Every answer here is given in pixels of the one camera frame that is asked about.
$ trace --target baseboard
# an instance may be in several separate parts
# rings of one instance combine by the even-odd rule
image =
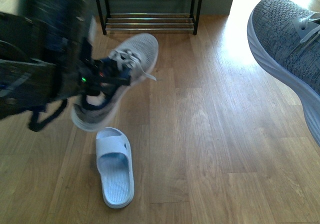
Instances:
[[[96,0],[84,0],[95,15],[98,15]],[[202,15],[228,15],[233,0],[202,0]],[[109,0],[112,13],[189,13],[190,0]],[[102,12],[105,2],[100,0]]]

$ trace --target black robotic device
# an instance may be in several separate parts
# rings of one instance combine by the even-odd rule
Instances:
[[[92,59],[96,22],[82,0],[19,0],[17,16],[0,12],[0,120],[33,111],[29,128],[42,130],[68,98],[99,95],[130,80],[101,76]],[[48,103],[62,101],[38,123]]]

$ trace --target white shoelace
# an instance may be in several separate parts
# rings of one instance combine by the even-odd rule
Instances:
[[[155,76],[150,75],[143,70],[141,66],[141,60],[139,59],[139,57],[134,55],[131,50],[123,50],[123,51],[113,50],[110,53],[109,57],[116,61],[116,65],[119,71],[122,71],[125,65],[130,69],[137,69],[138,71],[140,71],[140,73],[143,76],[149,79],[152,79],[155,81],[157,80]]]
[[[304,30],[308,26],[308,23],[315,22],[318,20],[320,20],[320,13],[313,13],[305,18],[301,18],[299,26],[301,29]],[[300,40],[300,43],[303,44],[307,42],[314,34],[316,35],[304,46],[304,49],[307,48],[313,41],[316,40],[316,38],[320,36],[320,25],[311,30],[309,33],[307,33],[307,35]]]

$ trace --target sneaker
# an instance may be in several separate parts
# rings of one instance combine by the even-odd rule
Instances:
[[[158,42],[150,34],[139,34],[127,39],[116,47],[104,63],[104,76],[130,78],[130,86],[106,84],[107,92],[99,96],[79,96],[72,108],[74,124],[85,131],[99,131],[114,118],[121,98],[128,89],[146,78],[156,80],[150,75],[158,57]]]
[[[251,52],[269,74],[299,96],[306,123],[320,145],[320,13],[289,0],[261,0],[250,15]]]

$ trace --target shoe rack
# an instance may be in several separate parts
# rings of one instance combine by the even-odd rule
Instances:
[[[110,4],[112,0],[104,0],[106,13],[103,14],[100,0],[95,1],[104,35],[113,31],[191,32],[196,35],[202,4],[202,0],[185,0],[187,9],[190,8],[186,11],[188,13],[166,13],[164,9],[161,13],[114,13]],[[135,4],[135,0],[125,1]]]

